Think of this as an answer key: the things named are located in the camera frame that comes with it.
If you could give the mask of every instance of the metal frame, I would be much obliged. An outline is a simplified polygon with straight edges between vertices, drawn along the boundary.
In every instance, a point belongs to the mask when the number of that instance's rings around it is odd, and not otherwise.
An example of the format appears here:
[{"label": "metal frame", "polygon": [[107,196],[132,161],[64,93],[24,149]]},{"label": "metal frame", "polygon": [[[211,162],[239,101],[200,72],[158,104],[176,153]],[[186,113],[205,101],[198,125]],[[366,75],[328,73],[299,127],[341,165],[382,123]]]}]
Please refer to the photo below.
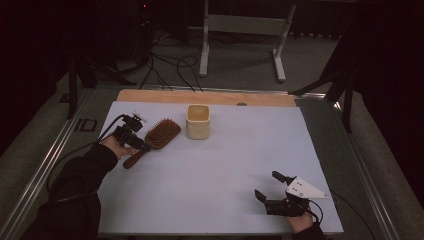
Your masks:
[{"label": "metal frame", "polygon": [[[151,89],[161,89],[161,86],[151,86]],[[175,87],[175,89],[180,90],[190,90],[189,88],[184,87]],[[225,89],[204,89],[206,91],[222,91],[222,92],[261,92],[261,93],[286,93],[281,91],[242,91],[242,90],[225,90]],[[65,126],[62,128],[62,131],[56,138],[55,142],[53,143],[52,147],[50,148],[49,152],[47,153],[45,159],[43,160],[41,166],[33,176],[33,178],[28,183],[27,187],[25,188],[25,191],[23,192],[22,196],[20,197],[19,201],[17,202],[14,210],[12,211],[9,218],[6,220],[4,225],[2,226],[2,229],[0,231],[0,239],[8,240],[8,239],[15,239],[15,235],[17,231],[19,230],[20,225],[22,224],[24,218],[26,217],[28,211],[32,207],[32,204],[34,203],[35,199],[37,198],[38,193],[40,192],[41,188],[44,186],[44,183],[46,181],[46,178],[48,174],[50,173],[53,165],[55,164],[56,160],[58,159],[60,153],[62,152],[65,144],[67,143],[73,128],[75,127],[76,120],[79,118],[79,115],[84,108],[89,96],[91,95],[93,90],[84,90],[82,97],[80,98],[80,108],[74,115],[74,117],[71,120],[68,120],[65,124]],[[325,94],[315,94],[315,93],[307,93],[301,96],[293,96],[295,99],[311,99],[311,100],[325,100]],[[341,108],[338,103],[334,104],[333,114],[335,118],[340,119],[341,118]],[[343,126],[342,121],[337,121],[338,124],[336,127],[338,127],[342,132],[345,132],[345,137],[347,142],[349,143],[349,147],[354,154],[354,165],[356,167],[356,170],[358,172],[359,178],[361,183],[364,186],[364,190],[367,194],[367,197],[370,201],[371,207],[374,210],[375,216],[380,224],[380,227],[382,229],[382,232],[385,236],[385,239],[388,240],[397,240],[400,239],[397,233],[397,230],[394,226],[394,223],[392,222],[391,217],[389,216],[389,213],[387,211],[387,207],[385,206],[382,197],[378,193],[378,189],[375,186],[371,174],[368,171],[365,161],[362,158],[358,147],[351,136],[351,134],[348,134],[345,131],[345,128]]]}]

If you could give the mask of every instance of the white table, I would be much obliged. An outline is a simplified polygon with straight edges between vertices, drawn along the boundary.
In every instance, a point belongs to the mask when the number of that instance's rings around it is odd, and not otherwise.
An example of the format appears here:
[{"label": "white table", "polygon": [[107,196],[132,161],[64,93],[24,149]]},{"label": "white table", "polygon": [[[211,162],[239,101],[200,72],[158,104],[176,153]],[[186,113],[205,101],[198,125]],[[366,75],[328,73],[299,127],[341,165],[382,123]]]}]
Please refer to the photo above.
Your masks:
[{"label": "white table", "polygon": [[[133,168],[124,169],[121,160],[106,176],[99,190],[100,233],[288,233],[285,220],[266,215],[254,195],[258,189],[269,199],[285,197],[287,185],[274,179],[272,171],[299,176],[330,195],[299,108],[210,105],[210,137],[191,140],[185,135],[187,105],[113,103],[105,126],[120,114],[137,111],[148,119],[138,133],[141,138],[162,118],[176,121],[182,132],[162,150],[144,155]],[[332,199],[314,201],[324,211],[323,231],[342,232]]]}]

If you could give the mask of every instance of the beige cup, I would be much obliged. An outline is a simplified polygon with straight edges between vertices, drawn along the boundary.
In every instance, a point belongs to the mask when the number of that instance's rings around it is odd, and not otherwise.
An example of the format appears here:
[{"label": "beige cup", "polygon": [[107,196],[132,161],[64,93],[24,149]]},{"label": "beige cup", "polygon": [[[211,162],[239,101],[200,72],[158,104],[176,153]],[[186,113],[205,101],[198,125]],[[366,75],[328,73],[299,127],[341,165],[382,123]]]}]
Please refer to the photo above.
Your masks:
[{"label": "beige cup", "polygon": [[186,129],[187,137],[191,139],[206,139],[209,137],[210,110],[207,105],[189,105],[187,107]]}]

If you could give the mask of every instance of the white stand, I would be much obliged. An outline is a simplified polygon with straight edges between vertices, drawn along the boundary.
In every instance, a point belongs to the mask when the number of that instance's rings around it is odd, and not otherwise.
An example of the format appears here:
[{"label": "white stand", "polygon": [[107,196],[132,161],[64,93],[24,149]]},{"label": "white stand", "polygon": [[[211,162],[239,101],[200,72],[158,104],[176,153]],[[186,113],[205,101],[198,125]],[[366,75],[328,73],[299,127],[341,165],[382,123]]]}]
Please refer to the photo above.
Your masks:
[{"label": "white stand", "polygon": [[209,0],[205,0],[205,12],[203,19],[203,48],[200,59],[199,75],[205,77],[208,72],[209,58],[209,31],[219,32],[237,32],[237,33],[253,33],[281,36],[281,41],[277,49],[273,50],[275,68],[277,71],[278,81],[284,82],[286,75],[281,61],[281,52],[283,50],[296,5],[291,5],[286,19],[271,18],[253,18],[240,16],[226,16],[209,14]]}]

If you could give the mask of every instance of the gray carpet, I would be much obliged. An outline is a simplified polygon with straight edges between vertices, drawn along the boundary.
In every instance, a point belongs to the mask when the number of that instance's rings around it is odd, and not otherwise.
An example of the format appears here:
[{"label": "gray carpet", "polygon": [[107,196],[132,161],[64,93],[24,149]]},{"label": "gray carpet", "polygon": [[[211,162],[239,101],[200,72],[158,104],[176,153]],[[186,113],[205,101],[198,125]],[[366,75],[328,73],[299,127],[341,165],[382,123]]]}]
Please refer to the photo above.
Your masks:
[{"label": "gray carpet", "polygon": [[[228,40],[227,35],[213,37]],[[245,35],[241,37],[245,40],[252,38]],[[265,42],[255,44],[224,44],[221,41],[212,41],[208,76],[204,78],[197,76],[200,86],[204,90],[296,90],[318,79],[337,44],[337,42],[322,38],[289,38],[282,55],[287,81],[280,83],[276,80],[270,51],[277,43],[277,38],[268,38]],[[175,39],[164,38],[153,51],[177,59],[185,56],[194,56],[200,59],[201,41],[194,38],[190,44],[186,45]],[[194,63],[192,58],[184,60]],[[122,62],[120,66],[124,68],[131,64],[131,62]],[[179,77],[175,66],[154,58],[154,67],[164,81],[175,86],[174,89],[189,89],[188,85]],[[190,68],[180,68],[179,70],[185,81],[197,87],[195,75]],[[198,73],[198,63],[193,67],[193,71]],[[128,80],[139,83],[133,88],[139,87],[147,72],[148,68],[145,67],[128,77]],[[143,88],[160,89],[158,79],[158,75],[152,72]],[[75,122],[66,120],[68,106],[59,103],[61,95],[67,92],[66,81],[65,77],[59,82],[57,94],[40,109],[1,158],[1,223],[4,223],[12,213],[37,167],[43,163],[46,156],[48,156],[47,158],[52,156],[49,149],[56,143],[56,137],[61,134],[63,126],[75,125]],[[95,90],[80,91],[80,99],[84,99],[84,97],[87,99],[81,105],[82,108],[76,120],[97,120],[98,126],[94,132],[72,132],[63,146],[62,155],[96,139],[111,101],[116,99],[119,90],[123,88],[126,87],[103,80]],[[327,89],[328,85],[325,85],[315,89],[314,92],[325,93]],[[378,212],[373,204],[374,198],[377,197],[383,201],[384,209],[388,211],[389,222],[396,229],[395,237],[392,239],[421,239],[420,233],[424,227],[423,210],[414,198],[378,128],[366,111],[360,95],[354,95],[352,134],[344,131],[339,121],[339,113],[320,98],[299,98],[296,103],[304,114],[329,187],[334,191],[333,197],[345,230],[344,233],[334,235],[332,238],[336,240],[373,239],[367,228],[369,226],[375,239],[388,239],[385,232],[391,226],[387,226],[387,222],[381,221],[380,217],[384,213]],[[361,166],[358,166],[358,158],[364,161],[362,167],[372,173],[372,186],[367,186],[369,182],[362,180],[363,173],[361,173]],[[370,195],[366,189],[377,189],[378,191]],[[19,236],[32,221],[36,209],[45,199],[45,188],[42,188],[33,205],[28,209],[22,225],[17,228],[16,236]],[[138,239],[158,238],[139,237]],[[212,238],[199,236],[197,238],[187,237],[187,239]]]}]

